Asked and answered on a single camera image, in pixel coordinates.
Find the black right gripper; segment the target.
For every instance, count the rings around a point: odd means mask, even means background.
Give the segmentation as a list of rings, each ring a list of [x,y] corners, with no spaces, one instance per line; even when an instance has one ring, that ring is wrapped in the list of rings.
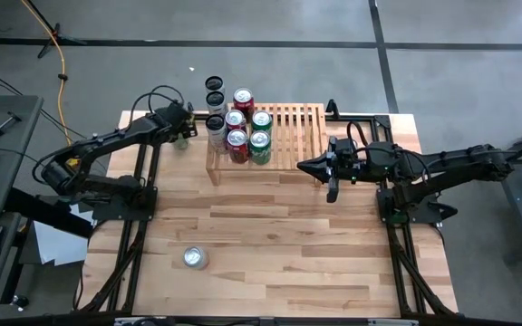
[[[334,203],[339,194],[339,179],[352,182],[364,181],[366,177],[366,160],[354,158],[349,154],[340,154],[336,157],[336,165],[333,168],[334,157],[322,155],[298,162],[296,167],[320,182],[328,182],[326,201]]]

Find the tall white Celsius can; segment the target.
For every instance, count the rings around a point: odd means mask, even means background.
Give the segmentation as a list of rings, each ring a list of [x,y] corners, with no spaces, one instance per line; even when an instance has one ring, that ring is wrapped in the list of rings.
[[[206,96],[206,104],[210,114],[218,114],[225,116],[227,114],[227,105],[225,95],[221,91],[212,91]]]
[[[205,89],[207,93],[214,91],[225,93],[225,83],[219,76],[210,76],[205,80]]]
[[[227,154],[227,125],[220,114],[211,114],[205,121],[208,141],[219,154]]]

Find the red Coca-Cola can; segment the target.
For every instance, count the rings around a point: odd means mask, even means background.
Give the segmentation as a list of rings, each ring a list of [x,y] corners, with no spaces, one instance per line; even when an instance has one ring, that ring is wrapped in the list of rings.
[[[246,121],[251,121],[255,111],[254,97],[248,88],[239,88],[233,94],[233,106],[235,110],[241,111]]]
[[[237,164],[248,161],[248,135],[241,129],[232,129],[227,134],[227,148],[231,160]]]
[[[227,130],[240,129],[247,131],[247,120],[241,110],[229,110],[225,116]]]

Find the wooden slatted shelf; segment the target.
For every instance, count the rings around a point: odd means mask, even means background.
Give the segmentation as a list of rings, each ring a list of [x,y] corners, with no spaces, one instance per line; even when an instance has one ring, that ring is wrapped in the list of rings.
[[[325,109],[322,103],[257,103],[256,110],[272,114],[271,158],[265,165],[233,162],[208,143],[206,171],[214,186],[223,172],[298,172],[296,164],[320,156],[327,144]]]

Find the black tripod stand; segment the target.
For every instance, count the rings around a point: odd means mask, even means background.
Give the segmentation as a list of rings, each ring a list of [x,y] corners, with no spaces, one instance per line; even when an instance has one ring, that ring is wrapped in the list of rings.
[[[37,54],[38,59],[42,59],[53,46],[59,45],[60,41],[66,41],[68,43],[75,43],[78,45],[86,45],[84,40],[73,38],[62,33],[61,25],[56,23],[51,25],[41,11],[34,5],[32,0],[21,0],[22,4],[28,9],[30,14],[36,19],[36,21],[42,26],[48,35],[48,40],[44,44],[43,48]]]

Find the white paper sheet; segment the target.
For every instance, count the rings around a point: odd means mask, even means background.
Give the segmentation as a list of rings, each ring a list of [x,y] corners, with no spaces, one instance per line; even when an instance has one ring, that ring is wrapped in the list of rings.
[[[88,239],[34,222],[38,252],[42,264],[54,266],[84,261]]]

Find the black caster wheel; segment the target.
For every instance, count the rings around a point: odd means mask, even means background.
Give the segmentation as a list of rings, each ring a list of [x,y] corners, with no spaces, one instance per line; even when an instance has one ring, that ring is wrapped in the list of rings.
[[[19,312],[22,312],[29,304],[29,299],[20,294],[15,294],[10,301],[10,305],[14,306]]]

